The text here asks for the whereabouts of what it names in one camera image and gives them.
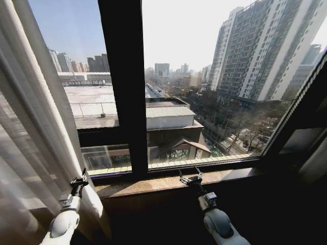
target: flat rooftop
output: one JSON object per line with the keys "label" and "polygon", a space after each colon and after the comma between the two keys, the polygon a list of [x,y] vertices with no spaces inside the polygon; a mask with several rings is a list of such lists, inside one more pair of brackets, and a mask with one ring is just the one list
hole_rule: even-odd
{"label": "flat rooftop", "polygon": [[146,108],[147,118],[195,116],[195,113],[186,106],[150,107]]}
{"label": "flat rooftop", "polygon": [[[64,87],[64,89],[73,111],[77,129],[119,125],[112,86],[101,88],[98,86]],[[106,117],[101,118],[101,113],[105,113]]]}
{"label": "flat rooftop", "polygon": [[186,106],[190,107],[188,103],[182,101],[177,97],[148,97],[145,99],[146,107],[168,107],[168,106]]}

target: building facade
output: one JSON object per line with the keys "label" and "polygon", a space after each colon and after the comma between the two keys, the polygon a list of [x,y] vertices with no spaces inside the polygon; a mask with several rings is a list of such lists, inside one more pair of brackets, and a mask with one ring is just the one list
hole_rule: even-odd
{"label": "building facade", "polygon": [[72,61],[71,63],[74,72],[83,72],[80,66],[80,62]]}
{"label": "building facade", "polygon": [[207,83],[209,81],[211,65],[207,65],[202,69],[201,83]]}
{"label": "building facade", "polygon": [[210,90],[280,100],[326,14],[326,0],[262,0],[233,10],[220,28]]}
{"label": "building facade", "polygon": [[154,77],[155,78],[168,78],[169,77],[169,64],[155,63],[154,64]]}
{"label": "building facade", "polygon": [[89,67],[89,71],[90,72],[97,72],[96,70],[96,61],[91,58],[91,57],[87,57],[87,63],[88,63],[88,67]]}
{"label": "building facade", "polygon": [[49,50],[49,53],[50,53],[50,56],[51,56],[53,65],[56,68],[56,71],[57,72],[61,72],[61,67],[60,67],[60,64],[59,64],[58,57],[57,57],[57,52],[54,51],[54,50]]}
{"label": "building facade", "polygon": [[189,72],[189,66],[185,63],[181,66],[180,70],[183,74],[187,74]]}
{"label": "building facade", "polygon": [[58,53],[57,57],[62,72],[73,72],[71,60],[66,53]]}
{"label": "building facade", "polygon": [[110,72],[107,54],[102,54],[101,57],[102,57],[103,69],[104,69],[102,72]]}

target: corrugated roof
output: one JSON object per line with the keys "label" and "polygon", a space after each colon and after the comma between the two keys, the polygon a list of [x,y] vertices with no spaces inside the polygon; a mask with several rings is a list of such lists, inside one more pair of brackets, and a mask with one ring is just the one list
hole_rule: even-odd
{"label": "corrugated roof", "polygon": [[195,113],[186,106],[150,107],[146,108],[146,113],[147,118],[195,115]]}

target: high-rise building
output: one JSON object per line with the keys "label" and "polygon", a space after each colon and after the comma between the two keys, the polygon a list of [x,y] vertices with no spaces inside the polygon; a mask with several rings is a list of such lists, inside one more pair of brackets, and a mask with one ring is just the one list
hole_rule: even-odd
{"label": "high-rise building", "polygon": [[168,78],[169,77],[169,64],[155,63],[154,64],[154,77],[155,78]]}
{"label": "high-rise building", "polygon": [[83,66],[84,66],[85,72],[89,72],[90,71],[90,67],[89,67],[88,64],[83,64]]}
{"label": "high-rise building", "polygon": [[181,66],[180,70],[183,74],[187,74],[189,72],[189,66],[185,63]]}
{"label": "high-rise building", "polygon": [[87,63],[88,63],[88,67],[89,67],[89,71],[90,72],[96,72],[96,61],[91,58],[91,57],[87,57]]}
{"label": "high-rise building", "polygon": [[211,69],[211,65],[207,65],[206,67],[204,67],[202,69],[202,78],[201,78],[202,83],[207,83],[208,82],[210,69]]}
{"label": "high-rise building", "polygon": [[60,64],[59,64],[59,61],[58,61],[57,52],[54,51],[54,50],[49,50],[49,53],[50,53],[52,62],[54,64],[55,68],[56,68],[56,71],[61,72],[61,67],[60,67]]}
{"label": "high-rise building", "polygon": [[84,69],[84,63],[83,62],[78,62],[78,65],[80,66],[81,72],[86,72],[85,69]]}
{"label": "high-rise building", "polygon": [[154,69],[152,67],[149,67],[145,70],[145,76],[147,78],[153,78],[154,77]]}
{"label": "high-rise building", "polygon": [[295,99],[298,91],[301,89],[304,82],[308,79],[309,75],[313,71],[313,68],[317,65],[323,52],[320,52],[321,45],[313,44],[310,46],[307,54],[303,58],[301,65],[296,70],[292,80],[290,81],[282,100],[291,101]]}
{"label": "high-rise building", "polygon": [[326,13],[326,0],[261,0],[234,9],[219,31],[210,89],[280,100]]}
{"label": "high-rise building", "polygon": [[74,72],[83,72],[80,62],[72,61],[72,68]]}
{"label": "high-rise building", "polygon": [[71,60],[66,53],[58,53],[57,57],[62,72],[73,72]]}
{"label": "high-rise building", "polygon": [[212,65],[208,65],[207,66],[207,72],[206,72],[206,75],[205,75],[205,82],[209,82],[209,76],[210,76],[210,71],[211,71],[211,66]]}
{"label": "high-rise building", "polygon": [[102,63],[103,63],[103,70],[102,70],[102,72],[110,72],[107,54],[102,54],[101,57],[102,57]]}
{"label": "high-rise building", "polygon": [[104,67],[103,67],[102,56],[95,55],[94,58],[96,60],[96,72],[103,71],[104,70]]}

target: window sill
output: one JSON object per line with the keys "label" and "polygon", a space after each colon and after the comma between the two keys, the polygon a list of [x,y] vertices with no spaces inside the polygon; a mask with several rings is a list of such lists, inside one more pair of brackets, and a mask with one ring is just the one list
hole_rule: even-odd
{"label": "window sill", "polygon": [[[206,185],[210,183],[217,183],[220,181],[254,177],[261,174],[262,173],[255,171],[254,168],[213,171],[203,174],[202,184]],[[125,181],[108,185],[99,185],[96,186],[95,189],[100,199],[105,200],[108,198],[179,189],[184,187],[186,186],[179,181],[179,176],[174,176],[141,181]]]}

